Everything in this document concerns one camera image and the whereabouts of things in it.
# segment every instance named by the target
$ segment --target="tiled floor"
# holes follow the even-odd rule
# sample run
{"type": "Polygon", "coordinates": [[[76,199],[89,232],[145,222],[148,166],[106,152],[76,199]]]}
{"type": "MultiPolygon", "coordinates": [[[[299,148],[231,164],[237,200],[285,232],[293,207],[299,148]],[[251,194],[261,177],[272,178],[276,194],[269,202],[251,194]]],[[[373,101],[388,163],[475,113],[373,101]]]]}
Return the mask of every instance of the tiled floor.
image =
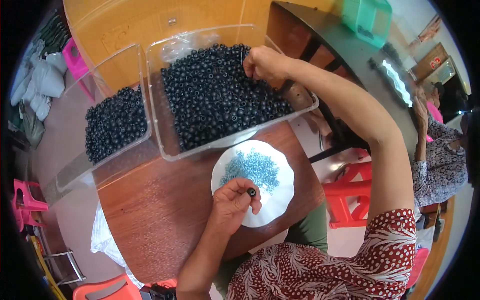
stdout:
{"type": "MultiPolygon", "coordinates": [[[[93,221],[95,219],[98,194],[96,188],[85,186],[71,192],[58,193],[56,191],[55,175],[58,173],[58,157],[56,152],[50,148],[58,142],[59,137],[68,136],[68,130],[74,124],[58,126],[58,122],[68,123],[69,115],[77,103],[62,102],[65,99],[55,99],[52,109],[45,121],[46,132],[44,138],[35,153],[33,153],[33,175],[38,178],[42,190],[51,189],[47,192],[47,201],[51,204],[48,212],[43,214],[47,223],[47,233],[53,236],[54,241],[50,243],[53,252],[63,251],[66,247],[74,251],[75,259],[83,274],[87,277],[86,282],[100,282],[111,279],[124,270],[103,253],[91,253],[91,234],[93,221]]],[[[318,134],[311,132],[307,123],[302,119],[295,119],[291,126],[297,135],[305,153],[311,157],[320,152],[318,134]]],[[[335,157],[325,159],[313,164],[315,173],[323,183],[335,180],[339,169],[347,162],[353,162],[357,158],[352,151],[346,151],[335,157]]],[[[341,228],[330,229],[328,227],[329,254],[334,256],[351,257],[355,255],[363,242],[365,228],[341,228]]],[[[280,234],[268,243],[280,243],[286,236],[286,232],[280,234]]],[[[212,289],[212,299],[219,299],[220,296],[212,289]]]]}

